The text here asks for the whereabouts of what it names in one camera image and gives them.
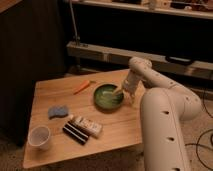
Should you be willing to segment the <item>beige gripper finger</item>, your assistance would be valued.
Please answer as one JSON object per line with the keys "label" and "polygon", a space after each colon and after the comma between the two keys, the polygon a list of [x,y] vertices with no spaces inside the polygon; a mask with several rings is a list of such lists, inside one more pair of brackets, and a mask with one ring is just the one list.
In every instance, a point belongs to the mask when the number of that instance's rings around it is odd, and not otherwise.
{"label": "beige gripper finger", "polygon": [[122,87],[117,87],[114,91],[113,91],[113,95],[118,95],[121,94],[123,92],[123,88]]}

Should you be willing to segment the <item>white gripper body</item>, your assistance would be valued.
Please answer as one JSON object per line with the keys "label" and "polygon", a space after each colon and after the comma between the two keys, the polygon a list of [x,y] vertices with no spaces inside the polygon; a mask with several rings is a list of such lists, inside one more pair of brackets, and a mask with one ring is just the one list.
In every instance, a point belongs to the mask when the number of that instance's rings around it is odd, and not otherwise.
{"label": "white gripper body", "polygon": [[129,71],[127,77],[122,83],[122,89],[129,95],[131,103],[134,103],[135,92],[140,81],[141,78],[138,74],[133,71]]}

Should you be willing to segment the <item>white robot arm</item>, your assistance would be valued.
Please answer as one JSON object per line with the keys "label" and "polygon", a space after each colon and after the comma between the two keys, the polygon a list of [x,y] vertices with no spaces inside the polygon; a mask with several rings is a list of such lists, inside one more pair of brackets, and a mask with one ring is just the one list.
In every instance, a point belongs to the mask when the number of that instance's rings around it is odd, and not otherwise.
{"label": "white robot arm", "polygon": [[200,97],[139,57],[129,60],[128,75],[117,92],[127,92],[134,101],[143,80],[150,86],[140,101],[145,171],[191,171],[180,122],[201,112]]}

